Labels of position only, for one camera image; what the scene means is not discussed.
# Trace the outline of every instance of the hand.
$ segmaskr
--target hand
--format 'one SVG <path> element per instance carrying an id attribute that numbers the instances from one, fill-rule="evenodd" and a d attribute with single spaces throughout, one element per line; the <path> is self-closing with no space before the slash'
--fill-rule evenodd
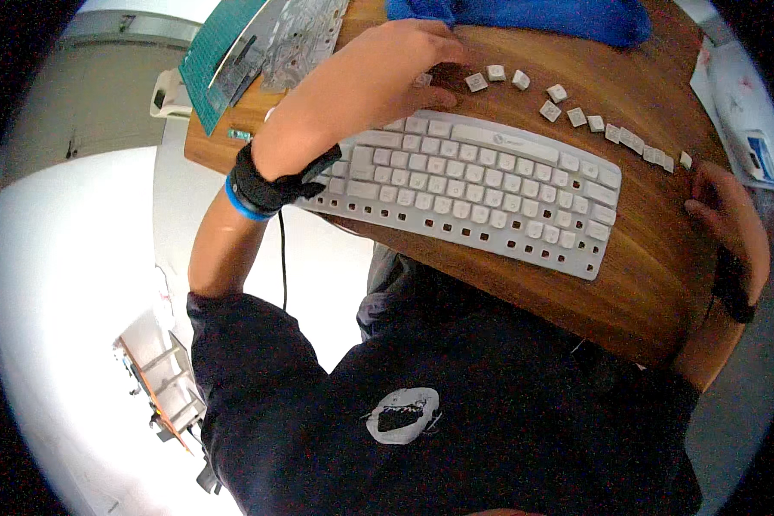
<path id="1" fill-rule="evenodd" d="M 771 257 L 768 236 L 745 188 L 731 172 L 699 163 L 685 210 L 747 267 L 744 286 L 754 304 L 768 280 Z"/>
<path id="2" fill-rule="evenodd" d="M 413 88 L 442 62 L 464 63 L 464 46 L 441 21 L 399 20 L 364 31 L 287 95 L 252 141 L 261 175 L 301 172 L 330 147 L 364 129 L 433 106 L 452 108 L 443 88 Z"/>

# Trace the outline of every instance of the forearm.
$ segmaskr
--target forearm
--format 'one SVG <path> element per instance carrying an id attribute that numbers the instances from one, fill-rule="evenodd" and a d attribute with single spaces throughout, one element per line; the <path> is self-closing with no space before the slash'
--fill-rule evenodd
<path id="1" fill-rule="evenodd" d="M 715 300 L 705 323 L 688 337 L 674 359 L 674 371 L 705 392 L 725 366 L 744 328 L 728 315 L 722 301 Z"/>
<path id="2" fill-rule="evenodd" d="M 250 221 L 221 188 L 200 223 L 189 262 L 189 287 L 209 298 L 243 292 L 267 222 Z"/>

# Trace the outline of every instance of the black cable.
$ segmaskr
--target black cable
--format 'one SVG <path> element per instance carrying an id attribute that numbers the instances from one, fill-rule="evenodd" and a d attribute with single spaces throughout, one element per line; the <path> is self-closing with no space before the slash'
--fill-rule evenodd
<path id="1" fill-rule="evenodd" d="M 278 224 L 281 228 L 281 275 L 284 277 L 284 305 L 282 309 L 286 312 L 286 255 L 284 253 L 284 214 L 278 211 Z"/>

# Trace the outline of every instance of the white circle print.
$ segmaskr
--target white circle print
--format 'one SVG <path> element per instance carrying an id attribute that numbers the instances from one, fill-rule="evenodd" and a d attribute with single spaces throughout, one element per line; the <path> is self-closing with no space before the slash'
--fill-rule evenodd
<path id="1" fill-rule="evenodd" d="M 394 390 L 373 408 L 367 430 L 382 444 L 408 444 L 431 425 L 438 406 L 439 395 L 429 387 Z"/>

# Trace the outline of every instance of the keyboard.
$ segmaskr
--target keyboard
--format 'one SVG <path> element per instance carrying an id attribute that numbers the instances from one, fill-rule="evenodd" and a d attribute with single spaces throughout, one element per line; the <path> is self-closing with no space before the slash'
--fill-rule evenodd
<path id="1" fill-rule="evenodd" d="M 340 142 L 326 185 L 295 204 L 593 280 L 617 219 L 621 170 L 487 120 L 417 111 Z"/>

